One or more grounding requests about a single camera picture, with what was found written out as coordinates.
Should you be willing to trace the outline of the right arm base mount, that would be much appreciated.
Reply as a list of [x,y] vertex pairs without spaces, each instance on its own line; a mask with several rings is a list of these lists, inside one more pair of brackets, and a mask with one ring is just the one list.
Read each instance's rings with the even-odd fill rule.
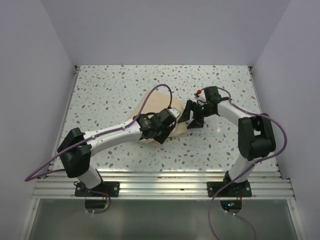
[[[223,188],[225,185],[227,185],[231,181],[231,178],[229,176],[229,172],[227,171],[224,175],[224,178],[222,181],[208,181],[206,183],[207,185],[207,193],[209,197],[213,197],[214,194]],[[217,197],[219,198],[227,198],[227,197],[252,197],[252,190],[251,185],[248,180],[245,180],[240,183],[232,183],[231,185],[225,187],[223,190],[221,190]]]

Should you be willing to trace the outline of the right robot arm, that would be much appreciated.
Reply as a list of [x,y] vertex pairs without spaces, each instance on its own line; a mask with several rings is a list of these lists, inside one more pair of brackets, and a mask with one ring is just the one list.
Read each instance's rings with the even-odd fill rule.
[[239,156],[224,176],[223,192],[235,196],[241,190],[241,183],[248,180],[257,161],[268,157],[275,151],[276,140],[271,120],[266,114],[248,112],[234,103],[231,95],[222,97],[221,87],[209,86],[198,90],[195,101],[188,100],[179,123],[192,120],[187,128],[204,127],[205,118],[217,115],[229,120],[237,127],[237,145]]

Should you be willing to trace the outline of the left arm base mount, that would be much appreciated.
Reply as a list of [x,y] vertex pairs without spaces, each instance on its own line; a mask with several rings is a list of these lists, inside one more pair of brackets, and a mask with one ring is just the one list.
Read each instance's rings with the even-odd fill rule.
[[87,188],[84,183],[76,181],[73,183],[75,186],[76,197],[105,197],[108,195],[111,198],[119,196],[120,183],[118,181],[102,182],[93,189]]

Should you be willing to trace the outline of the beige wooden board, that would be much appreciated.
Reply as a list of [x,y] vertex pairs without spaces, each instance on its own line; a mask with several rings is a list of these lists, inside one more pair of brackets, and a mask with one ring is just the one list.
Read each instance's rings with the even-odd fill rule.
[[[147,93],[143,96],[143,98],[141,99],[140,103],[137,105],[137,107],[133,110],[133,112],[129,115],[128,119],[133,119],[134,116],[139,112],[144,100],[147,97]],[[170,95],[169,94],[165,94],[165,93],[161,93],[159,91],[154,91],[150,97],[148,98],[143,110],[142,110],[142,114],[146,114],[146,113],[158,113],[161,110],[163,110],[164,108],[168,107],[169,103],[170,103]],[[182,103],[180,102],[179,99],[177,98],[173,98],[172,99],[172,104],[171,106],[175,109],[177,109],[180,113],[183,112],[184,107],[182,105]],[[174,128],[174,130],[171,132],[171,134],[169,135],[170,138],[173,137],[177,137],[179,135],[183,135],[187,133],[187,125],[185,122],[183,123],[178,123],[176,125],[176,127]]]

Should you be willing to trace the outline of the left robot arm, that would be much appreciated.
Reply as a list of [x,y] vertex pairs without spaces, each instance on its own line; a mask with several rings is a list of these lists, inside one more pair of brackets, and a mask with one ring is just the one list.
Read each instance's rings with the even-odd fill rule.
[[104,184],[90,163],[91,157],[126,142],[154,140],[160,144],[169,137],[176,126],[180,113],[175,108],[164,108],[158,113],[139,114],[122,124],[82,132],[73,128],[57,149],[58,156],[68,178],[77,178],[92,196],[103,193]]

